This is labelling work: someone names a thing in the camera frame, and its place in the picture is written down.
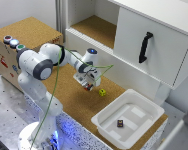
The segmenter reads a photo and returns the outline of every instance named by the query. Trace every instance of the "green wire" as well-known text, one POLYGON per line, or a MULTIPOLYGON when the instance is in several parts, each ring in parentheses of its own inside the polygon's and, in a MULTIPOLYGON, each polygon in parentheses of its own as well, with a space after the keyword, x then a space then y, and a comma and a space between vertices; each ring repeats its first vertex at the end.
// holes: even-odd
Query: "green wire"
MULTIPOLYGON (((61 58, 61 49, 60 49, 60 52, 59 52, 59 60, 60 60, 60 58, 61 58)), ((41 125, 40 125, 40 127, 38 128, 38 131, 37 131, 37 133, 36 133, 36 136, 34 137, 34 140, 33 140, 33 142, 32 142, 32 145, 31 145, 30 150, 32 149, 32 146, 33 146, 33 144, 34 144, 34 142, 35 142, 35 140, 36 140, 36 137, 37 137, 37 135, 38 135, 38 133, 39 133, 39 131, 40 131, 42 125, 43 125, 43 122, 45 121, 45 118, 47 117, 48 111, 49 111, 49 109, 50 109, 50 105, 51 105, 51 102, 52 102, 52 98, 54 97, 54 93, 55 93, 56 86, 57 86, 57 82, 58 82, 59 63, 60 63, 60 62, 58 61, 57 76, 56 76, 55 86, 54 86, 54 90, 53 90, 53 93, 52 93, 52 96, 51 96, 51 99, 50 99, 50 102, 49 102, 49 105, 48 105, 48 108, 47 108, 47 112, 45 113, 45 116, 44 116, 44 118, 43 118, 43 120, 42 120, 42 122, 41 122, 41 125)))
MULTIPOLYGON (((70 50, 68 50, 68 49, 66 49, 66 50, 67 50, 68 52, 70 52, 73 56, 75 56, 79 61, 81 61, 82 63, 86 64, 87 66, 95 67, 95 68, 107 68, 107 70, 105 70, 92 84, 95 84, 95 82, 97 82, 97 80, 99 80, 99 79, 101 78, 101 76, 103 76, 109 69, 111 69, 111 68, 114 66, 114 65, 109 65, 109 66, 93 66, 93 65, 89 65, 89 64, 83 62, 80 58, 78 58, 78 57, 77 57, 75 54, 73 54, 70 50)), ((61 58, 61 49, 60 49, 60 52, 59 52, 59 60, 60 60, 60 58, 61 58)), ((43 123, 44 123, 46 117, 47 117, 48 111, 49 111, 49 109, 50 109, 51 102, 52 102, 52 98, 54 97, 54 93, 55 93, 56 86, 57 86, 57 82, 58 82, 59 63, 60 63, 60 62, 58 61, 57 76, 56 76, 55 86, 54 86, 54 90, 53 90, 53 93, 52 93, 52 96, 51 96, 51 99, 50 99, 50 102, 49 102, 49 105, 48 105, 48 108, 47 108, 47 112, 45 113, 45 116, 44 116, 44 118, 43 118, 43 120, 42 120, 42 122, 41 122, 41 125, 40 125, 40 127, 38 128, 38 131, 36 132, 36 136, 34 137, 34 140, 33 140, 33 142, 32 142, 32 145, 31 145, 30 150, 31 150, 32 147, 33 147, 33 144, 34 144, 34 142, 35 142, 35 140, 36 140, 36 137, 37 137, 37 135, 38 135, 38 133, 39 133, 39 131, 40 131, 40 129, 41 129, 41 127, 42 127, 42 125, 43 125, 43 123)))

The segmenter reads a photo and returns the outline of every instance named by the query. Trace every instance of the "brown desk surface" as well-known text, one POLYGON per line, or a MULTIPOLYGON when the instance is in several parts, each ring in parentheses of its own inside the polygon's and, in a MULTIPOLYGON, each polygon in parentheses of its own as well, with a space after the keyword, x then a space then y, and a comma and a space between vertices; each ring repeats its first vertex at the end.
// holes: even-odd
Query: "brown desk surface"
MULTIPOLYGON (((50 78, 43 81, 50 93, 53 92, 56 70, 57 68, 54 67, 50 78)), ((114 150, 117 149, 98 133, 96 126, 91 122, 91 118, 119 95, 125 92, 125 89, 109 79, 102 77, 101 85, 99 87, 95 87, 91 92, 88 92, 83 89, 75 79, 73 79, 73 75, 75 73, 76 70, 70 65, 60 67, 55 97, 63 104, 63 110, 67 114, 99 137, 102 141, 111 146, 114 150), (98 93, 100 89, 106 90, 107 95, 101 97, 98 93)), ((131 150, 140 149, 166 119, 167 116, 163 115, 131 148, 131 150)))

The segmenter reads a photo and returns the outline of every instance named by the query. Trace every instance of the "white wall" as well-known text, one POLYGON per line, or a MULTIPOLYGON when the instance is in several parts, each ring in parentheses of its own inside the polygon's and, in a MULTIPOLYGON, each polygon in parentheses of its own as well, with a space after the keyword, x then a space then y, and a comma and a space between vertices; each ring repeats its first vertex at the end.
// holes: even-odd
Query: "white wall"
POLYGON ((0 28, 31 16, 56 29, 55 0, 0 0, 0 28))
POLYGON ((188 77, 177 89, 171 91, 167 102, 183 112, 188 110, 188 77))

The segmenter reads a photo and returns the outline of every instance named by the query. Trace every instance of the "small black cube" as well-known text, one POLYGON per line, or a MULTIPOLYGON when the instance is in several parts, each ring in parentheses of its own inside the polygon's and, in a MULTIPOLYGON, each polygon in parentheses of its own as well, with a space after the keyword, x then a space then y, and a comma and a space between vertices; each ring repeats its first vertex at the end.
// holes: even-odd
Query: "small black cube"
POLYGON ((123 127, 123 120, 118 120, 118 125, 117 127, 123 127))

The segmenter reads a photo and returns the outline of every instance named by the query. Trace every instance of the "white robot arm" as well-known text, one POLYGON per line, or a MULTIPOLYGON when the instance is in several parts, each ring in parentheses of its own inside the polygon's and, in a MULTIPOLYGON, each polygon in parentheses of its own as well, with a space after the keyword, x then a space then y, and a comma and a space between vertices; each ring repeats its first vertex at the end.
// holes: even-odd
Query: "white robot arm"
MULTIPOLYGON (((70 53, 61 45, 48 43, 44 44, 38 53, 28 48, 18 51, 17 62, 22 71, 18 77, 18 83, 24 94, 30 97, 42 109, 42 112, 39 113, 39 124, 28 138, 30 144, 39 130, 51 100, 51 94, 47 91, 41 80, 50 77, 52 68, 58 65, 58 61, 60 66, 64 66, 67 63, 72 65, 77 70, 74 78, 86 89, 91 90, 93 86, 100 85, 100 71, 95 67, 86 65, 77 58, 89 65, 95 65, 97 63, 97 51, 88 49, 86 54, 82 57, 77 51, 70 53)), ((63 106, 60 101, 53 97, 46 119, 42 123, 42 127, 34 142, 34 149, 60 149, 58 137, 57 139, 54 137, 57 130, 56 116, 62 113, 62 109, 63 106)))

